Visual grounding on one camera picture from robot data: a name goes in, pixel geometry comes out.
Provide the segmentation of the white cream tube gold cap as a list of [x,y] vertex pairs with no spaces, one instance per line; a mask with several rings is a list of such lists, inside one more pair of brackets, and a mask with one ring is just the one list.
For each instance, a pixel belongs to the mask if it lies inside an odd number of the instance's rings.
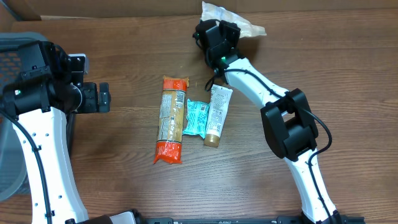
[[212,86],[204,145],[210,147],[219,146],[232,93],[232,89],[224,86]]

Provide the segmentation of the orange spaghetti packet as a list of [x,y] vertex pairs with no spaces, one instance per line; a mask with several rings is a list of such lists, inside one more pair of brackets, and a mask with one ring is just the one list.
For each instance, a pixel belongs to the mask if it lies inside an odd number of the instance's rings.
[[189,78],[164,76],[153,163],[181,164],[182,132]]

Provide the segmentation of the teal snack packet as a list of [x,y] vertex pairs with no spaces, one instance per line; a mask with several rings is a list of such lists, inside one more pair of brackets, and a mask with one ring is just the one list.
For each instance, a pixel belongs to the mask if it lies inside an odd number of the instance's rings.
[[209,104],[202,101],[187,100],[187,125],[183,130],[184,135],[200,136],[206,134]]

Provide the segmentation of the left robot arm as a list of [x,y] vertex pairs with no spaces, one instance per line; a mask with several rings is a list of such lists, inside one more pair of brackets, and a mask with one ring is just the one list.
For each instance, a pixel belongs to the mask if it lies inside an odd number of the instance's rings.
[[32,197],[32,223],[137,223],[133,210],[90,218],[78,194],[67,143],[70,114],[107,113],[108,83],[84,82],[84,54],[48,41],[14,48],[21,79],[2,91],[1,114],[22,146]]

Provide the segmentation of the beige PanTree snack pouch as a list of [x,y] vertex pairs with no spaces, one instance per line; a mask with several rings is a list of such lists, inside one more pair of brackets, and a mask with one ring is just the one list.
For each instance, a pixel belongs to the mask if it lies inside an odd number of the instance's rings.
[[267,35],[264,27],[253,25],[245,18],[239,16],[238,14],[235,14],[234,12],[228,11],[223,7],[206,3],[205,1],[201,2],[201,6],[202,6],[202,14],[201,14],[202,21],[206,21],[209,19],[216,19],[219,21],[235,23],[241,29],[240,38]]

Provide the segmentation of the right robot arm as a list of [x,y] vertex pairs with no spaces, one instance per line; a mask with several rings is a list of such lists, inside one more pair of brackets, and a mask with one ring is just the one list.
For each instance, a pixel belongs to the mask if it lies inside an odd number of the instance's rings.
[[259,107],[266,142],[287,163],[297,186],[303,222],[341,223],[318,165],[328,147],[317,148],[317,125],[327,126],[311,112],[304,92],[279,87],[252,66],[237,48],[240,33],[237,24],[217,19],[196,26],[193,38],[214,71],[209,83],[220,79]]

